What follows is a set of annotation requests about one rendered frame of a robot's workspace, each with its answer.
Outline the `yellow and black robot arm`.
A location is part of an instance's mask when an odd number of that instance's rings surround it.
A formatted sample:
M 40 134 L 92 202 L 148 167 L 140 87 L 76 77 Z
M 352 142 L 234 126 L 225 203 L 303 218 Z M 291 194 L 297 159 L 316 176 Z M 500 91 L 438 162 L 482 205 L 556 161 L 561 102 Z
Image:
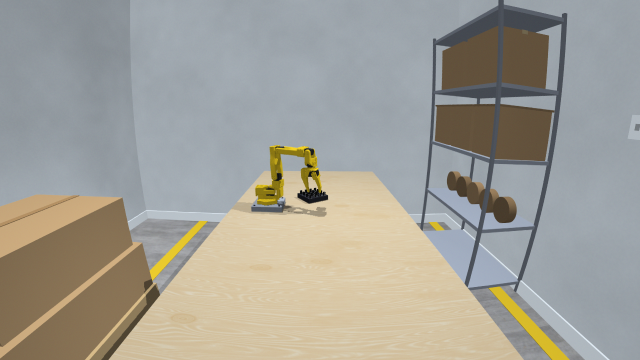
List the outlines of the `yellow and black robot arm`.
M 270 175 L 272 178 L 271 185 L 258 185 L 256 194 L 258 195 L 257 203 L 261 205 L 278 204 L 278 200 L 284 195 L 284 178 L 282 170 L 282 155 L 292 155 L 304 158 L 304 164 L 307 167 L 317 167 L 317 157 L 315 150 L 308 146 L 300 146 L 298 148 L 292 146 L 274 145 L 269 147 L 270 150 Z M 276 194 L 275 194 L 276 193 Z M 270 198 L 270 199 L 268 199 Z

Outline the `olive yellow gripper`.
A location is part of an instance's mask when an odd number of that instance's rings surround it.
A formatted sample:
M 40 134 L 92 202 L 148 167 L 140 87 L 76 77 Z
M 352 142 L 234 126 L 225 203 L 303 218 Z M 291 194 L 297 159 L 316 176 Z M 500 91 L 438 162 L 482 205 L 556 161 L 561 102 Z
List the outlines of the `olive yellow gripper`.
M 301 169 L 301 178 L 304 186 L 306 187 L 307 192 L 310 192 L 308 177 L 312 177 L 313 180 L 317 183 L 318 193 L 322 193 L 322 183 L 320 181 L 320 172 L 318 167 L 303 167 Z

